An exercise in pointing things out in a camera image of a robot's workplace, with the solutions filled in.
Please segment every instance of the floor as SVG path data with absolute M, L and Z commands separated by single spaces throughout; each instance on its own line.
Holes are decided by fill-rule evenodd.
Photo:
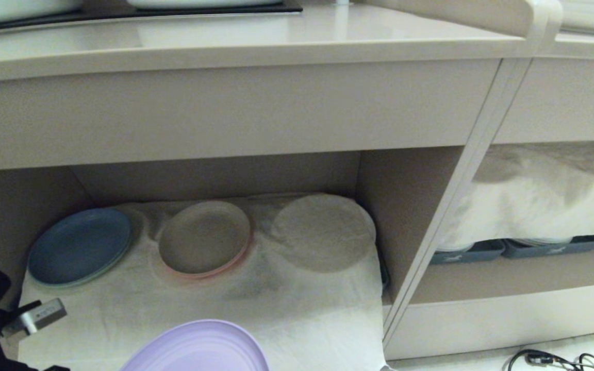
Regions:
M 553 353 L 568 361 L 576 359 L 582 353 L 594 355 L 594 335 L 578 336 L 565 340 L 548 341 L 527 345 L 524 347 L 502 348 L 486 350 L 483 352 L 471 352 L 459 355 L 447 355 L 440 357 L 427 357 L 420 359 L 408 359 L 389 362 L 389 365 L 396 371 L 507 371 L 507 362 L 514 354 L 524 348 L 534 348 L 545 352 Z M 512 371 L 540 371 L 545 369 L 561 368 L 540 368 L 526 364 L 523 357 L 515 362 Z

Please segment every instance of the cable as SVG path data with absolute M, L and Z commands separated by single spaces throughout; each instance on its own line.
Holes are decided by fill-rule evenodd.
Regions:
M 562 357 L 543 352 L 542 350 L 524 349 L 517 352 L 517 354 L 510 359 L 507 365 L 507 371 L 512 371 L 513 364 L 521 356 L 524 356 L 526 363 L 531 366 L 549 366 L 554 363 L 559 363 L 563 368 L 568 369 L 569 371 L 586 371 L 586 367 L 594 369 L 594 365 L 584 363 L 584 358 L 594 359 L 594 356 L 589 353 L 582 353 L 579 356 L 579 362 L 570 362 Z

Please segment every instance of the storage bin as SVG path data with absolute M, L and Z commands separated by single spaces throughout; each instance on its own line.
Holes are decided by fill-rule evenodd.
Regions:
M 571 240 L 569 244 L 554 244 L 546 246 L 523 246 L 518 242 L 504 240 L 505 251 L 503 256 L 510 259 L 535 258 L 559 254 L 573 254 L 594 249 L 594 235 L 580 235 Z
M 490 261 L 501 255 L 505 250 L 503 240 L 488 240 L 476 242 L 469 251 L 436 253 L 430 264 L 472 263 L 474 261 Z

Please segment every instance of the purple plate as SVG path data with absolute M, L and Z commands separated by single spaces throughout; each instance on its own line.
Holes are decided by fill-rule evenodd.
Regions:
M 204 319 L 163 333 L 121 371 L 269 371 L 257 341 L 231 322 Z

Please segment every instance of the white cloth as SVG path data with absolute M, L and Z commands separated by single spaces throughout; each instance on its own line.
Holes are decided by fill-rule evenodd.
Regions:
M 318 197 L 327 198 L 326 202 Z M 195 202 L 116 207 L 129 216 L 136 236 L 113 269 L 71 289 L 48 289 L 27 275 L 22 303 L 59 297 L 68 317 L 21 341 L 19 359 L 39 369 L 59 364 L 73 371 L 116 371 L 162 332 L 184 322 L 216 318 L 247 329 L 259 341 L 272 371 L 381 369 L 386 364 L 382 282 L 371 232 L 359 223 L 365 216 L 353 200 L 330 195 L 308 200 L 284 196 L 228 200 L 251 217 L 254 241 L 240 264 L 204 280 L 175 274 L 158 253 L 165 223 Z M 320 205 L 313 209 L 320 214 L 311 213 L 313 220 L 327 223 L 330 218 L 334 223 L 328 225 L 338 230 L 321 228 L 309 235 L 301 225 L 309 221 L 308 212 L 303 213 L 308 202 Z M 327 269 L 314 261 L 311 269 L 308 254 L 291 253 L 303 253 L 304 245 L 286 244 L 290 228 L 309 237 L 311 247 L 318 249 L 316 257 L 330 259 L 331 254 L 353 251 L 355 260 L 342 256 L 344 264 Z M 343 238 L 332 239 L 330 232 L 342 233 Z
M 440 246 L 594 235 L 594 142 L 492 146 L 442 230 Z

